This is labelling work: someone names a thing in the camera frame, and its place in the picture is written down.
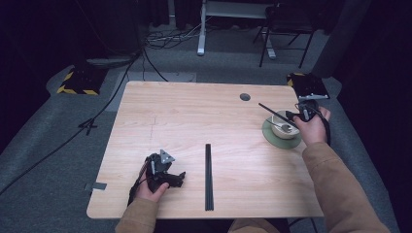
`sleeve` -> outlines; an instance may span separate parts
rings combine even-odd
[[[376,216],[361,184],[326,143],[306,148],[303,160],[328,232],[390,232]]]
[[[152,233],[155,230],[155,219],[158,204],[142,198],[136,198],[125,210],[116,226],[117,233]]]

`hand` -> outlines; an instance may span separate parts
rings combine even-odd
[[[136,197],[147,199],[153,202],[158,202],[161,196],[166,192],[167,188],[169,187],[169,183],[163,183],[155,193],[152,193],[148,187],[148,182],[145,181],[146,179],[146,171],[143,172],[143,176],[141,178],[142,183],[140,183],[139,187],[136,191]]]
[[[319,111],[322,113],[324,118],[327,120],[330,119],[329,110],[319,107]],[[294,116],[293,121],[299,128],[302,140],[305,142],[307,147],[314,143],[327,142],[325,127],[318,115],[314,116],[309,122],[302,121],[298,116]]]

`chopsticks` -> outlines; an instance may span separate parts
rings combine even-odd
[[[263,107],[265,110],[269,111],[269,112],[270,112],[271,114],[273,114],[274,116],[276,116],[276,117],[284,120],[286,123],[290,124],[291,126],[295,127],[296,129],[298,129],[297,126],[296,126],[291,120],[289,120],[289,119],[287,119],[286,117],[284,117],[284,116],[276,113],[275,111],[267,108],[266,106],[264,106],[264,105],[262,105],[262,104],[260,104],[260,103],[258,103],[258,104],[259,104],[261,107]]]
[[[213,181],[212,181],[212,152],[211,152],[211,145],[206,144],[206,167],[205,167],[205,176],[206,176],[206,200],[205,200],[205,210],[206,211],[213,211],[214,210],[214,203],[213,203]]]

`person's right hand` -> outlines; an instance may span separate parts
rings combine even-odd
[[[330,119],[330,111],[326,108],[319,107],[319,111],[322,113],[324,118]],[[299,128],[300,136],[306,146],[309,147],[314,143],[325,143],[327,142],[326,130],[321,118],[316,115],[309,122],[302,121],[298,116],[293,117],[293,121]]]

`black chair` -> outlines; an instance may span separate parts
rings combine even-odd
[[[309,35],[309,39],[307,41],[306,48],[304,49],[289,47],[272,48],[276,50],[304,50],[299,63],[299,68],[302,67],[303,60],[305,59],[306,53],[312,41],[313,34],[319,29],[316,21],[317,13],[314,10],[316,10],[316,8],[314,9],[313,6],[306,6],[300,1],[288,1],[282,3],[277,2],[274,6],[266,8],[266,22],[260,28],[254,39],[255,42],[259,35],[265,35],[259,67],[261,67],[263,62],[265,51],[270,49],[267,47],[267,41],[270,35],[293,36],[292,40],[288,43],[288,46],[290,46],[299,35],[306,34]]]

